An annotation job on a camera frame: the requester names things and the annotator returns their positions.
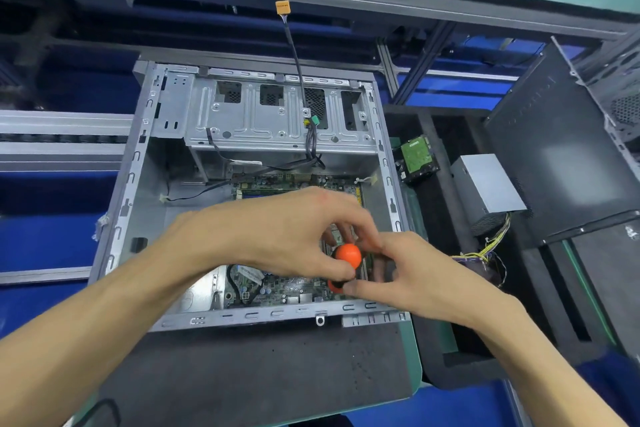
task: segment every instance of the hand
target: hand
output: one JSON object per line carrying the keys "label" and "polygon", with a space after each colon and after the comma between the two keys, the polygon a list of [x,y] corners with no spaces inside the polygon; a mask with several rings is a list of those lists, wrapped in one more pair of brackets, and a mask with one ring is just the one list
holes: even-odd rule
{"label": "hand", "polygon": [[318,245],[321,237],[333,241],[332,223],[346,242],[354,241],[353,226],[358,245],[381,246],[371,215],[355,197],[312,186],[184,213],[143,253],[148,250],[160,260],[181,264],[192,275],[243,264],[284,277],[351,280],[353,268],[327,257]]}
{"label": "hand", "polygon": [[468,327],[477,324],[486,303],[506,295],[413,232],[380,233],[380,237],[380,253],[396,262],[394,281],[381,283],[386,263],[376,257],[375,282],[348,282],[345,294]]}

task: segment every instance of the white label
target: white label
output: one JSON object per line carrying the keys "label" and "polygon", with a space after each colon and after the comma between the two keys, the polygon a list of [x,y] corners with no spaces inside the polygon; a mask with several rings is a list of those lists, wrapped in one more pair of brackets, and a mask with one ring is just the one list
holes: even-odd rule
{"label": "white label", "polygon": [[258,269],[247,267],[246,265],[238,265],[238,272],[247,277],[249,280],[253,280],[256,284],[261,284],[264,274]]}

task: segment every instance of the forearm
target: forearm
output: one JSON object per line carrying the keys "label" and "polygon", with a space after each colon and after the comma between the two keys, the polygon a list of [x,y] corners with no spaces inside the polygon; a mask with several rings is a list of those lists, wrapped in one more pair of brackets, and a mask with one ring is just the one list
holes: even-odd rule
{"label": "forearm", "polygon": [[518,300],[501,294],[475,327],[505,368],[535,425],[624,426],[534,324]]}
{"label": "forearm", "polygon": [[0,424],[64,423],[198,277],[143,252],[0,341]]}

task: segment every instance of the green hard drive circuit board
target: green hard drive circuit board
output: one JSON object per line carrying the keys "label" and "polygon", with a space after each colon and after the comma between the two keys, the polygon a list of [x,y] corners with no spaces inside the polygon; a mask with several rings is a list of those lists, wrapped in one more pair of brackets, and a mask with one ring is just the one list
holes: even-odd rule
{"label": "green hard drive circuit board", "polygon": [[[278,173],[239,181],[233,185],[232,196],[234,199],[252,199],[282,194],[311,185],[348,192],[355,196],[361,205],[364,205],[360,184],[354,184],[354,178],[333,178],[315,174]],[[332,233],[336,243],[341,245],[342,237],[335,225],[332,225]],[[331,255],[334,249],[323,241],[319,242],[319,246],[327,255]],[[366,279],[371,272],[371,264],[371,257],[365,256],[363,264],[356,271],[357,277]],[[236,285],[237,293],[230,281]],[[234,264],[228,266],[224,308],[306,304],[344,298],[346,298],[344,294],[334,294],[324,278],[278,277]]]}

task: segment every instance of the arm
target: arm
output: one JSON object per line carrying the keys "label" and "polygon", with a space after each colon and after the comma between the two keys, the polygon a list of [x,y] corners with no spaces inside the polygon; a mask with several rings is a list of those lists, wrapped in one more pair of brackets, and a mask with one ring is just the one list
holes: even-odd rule
{"label": "arm", "polygon": [[[414,233],[381,237],[381,253],[396,262],[395,280],[355,280],[345,284],[346,294],[476,330],[506,370],[535,425],[626,425],[562,358],[516,298]],[[381,274],[374,271],[374,276]]]}
{"label": "arm", "polygon": [[380,246],[355,198],[317,187],[180,215],[135,258],[0,341],[0,425],[64,423],[163,312],[219,265],[352,279],[349,264],[318,247],[332,223],[347,241],[353,225],[366,246]]}

